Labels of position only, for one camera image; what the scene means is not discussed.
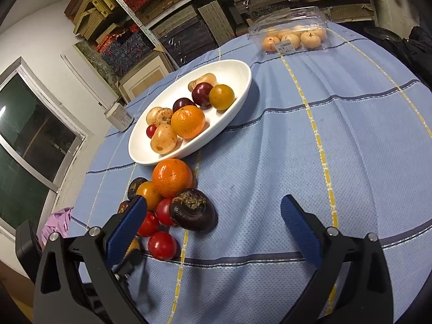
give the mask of white sticker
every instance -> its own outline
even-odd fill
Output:
[[[274,44],[274,46],[276,47],[278,53],[281,54],[288,54],[288,53],[295,52],[295,48],[293,47],[291,41],[289,40],[281,41],[280,43]]]

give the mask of blue gripper pad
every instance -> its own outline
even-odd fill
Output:
[[[106,243],[105,247],[105,264],[112,267],[122,261],[124,254],[129,248],[130,243],[137,234],[143,220],[147,215],[147,202],[144,197],[138,197],[130,203],[128,209],[112,216],[119,218],[118,223],[112,236]]]
[[[291,195],[282,198],[280,214],[306,262],[319,268],[322,263],[320,241],[304,219],[302,208]]]

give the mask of clear plastic container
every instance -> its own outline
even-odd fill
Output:
[[[248,38],[265,54],[325,49],[327,20],[318,7],[279,10],[257,19]]]

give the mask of tablecloth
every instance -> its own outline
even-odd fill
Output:
[[[198,169],[198,188],[213,201],[219,224],[187,238],[172,227],[178,257],[147,256],[129,278],[149,323],[278,323],[314,271],[280,216],[288,193],[344,235],[379,235],[395,320],[420,291],[432,269],[432,94],[372,41],[334,23],[329,28],[327,50],[283,59],[262,59],[246,36],[236,38],[127,106],[138,119],[167,86],[208,62],[239,59],[252,70],[235,119],[184,159]],[[69,236],[103,226],[129,182],[150,179],[153,167],[129,157],[131,131],[109,130],[76,200]]]

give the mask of red fruit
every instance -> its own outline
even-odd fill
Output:
[[[184,106],[196,106],[196,104],[192,100],[190,100],[186,97],[179,98],[172,105],[172,113],[174,113],[175,111],[179,110],[180,108],[182,108]]]
[[[156,259],[169,261],[177,251],[177,242],[168,233],[158,231],[148,239],[147,247],[150,254]]]
[[[192,99],[198,106],[206,107],[210,104],[210,90],[213,86],[209,83],[199,83],[192,91]]]
[[[149,138],[152,138],[153,135],[155,135],[155,131],[156,131],[156,125],[152,124],[148,126],[146,130],[146,134]]]
[[[142,237],[148,237],[153,235],[159,230],[159,220],[157,217],[151,213],[147,212],[146,219],[141,224],[140,229],[138,230],[138,235]]]
[[[169,205],[171,200],[172,197],[167,197],[166,199],[163,199],[161,202],[159,202],[158,206],[156,207],[156,216],[159,219],[159,222],[166,226],[175,225],[169,216]]]

